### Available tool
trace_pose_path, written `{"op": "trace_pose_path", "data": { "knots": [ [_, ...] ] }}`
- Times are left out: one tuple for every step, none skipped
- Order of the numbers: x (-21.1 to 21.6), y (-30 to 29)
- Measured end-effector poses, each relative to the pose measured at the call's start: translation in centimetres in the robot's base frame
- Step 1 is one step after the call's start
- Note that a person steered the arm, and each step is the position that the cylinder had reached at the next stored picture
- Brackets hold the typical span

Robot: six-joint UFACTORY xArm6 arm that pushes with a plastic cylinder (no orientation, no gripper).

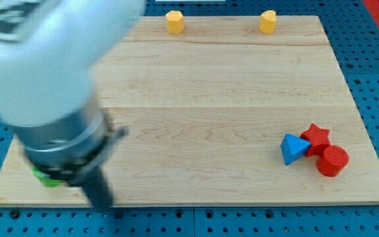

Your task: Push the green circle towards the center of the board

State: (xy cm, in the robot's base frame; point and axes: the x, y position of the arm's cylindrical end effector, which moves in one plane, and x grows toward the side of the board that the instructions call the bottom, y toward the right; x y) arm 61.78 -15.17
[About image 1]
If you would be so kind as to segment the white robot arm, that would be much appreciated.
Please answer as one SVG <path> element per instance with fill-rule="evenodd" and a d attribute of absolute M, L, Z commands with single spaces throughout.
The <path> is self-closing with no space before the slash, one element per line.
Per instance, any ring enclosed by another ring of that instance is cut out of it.
<path fill-rule="evenodd" d="M 85 178 L 121 136 L 98 104 L 91 67 L 144 8 L 136 0 L 0 1 L 0 119 L 51 178 Z"/>

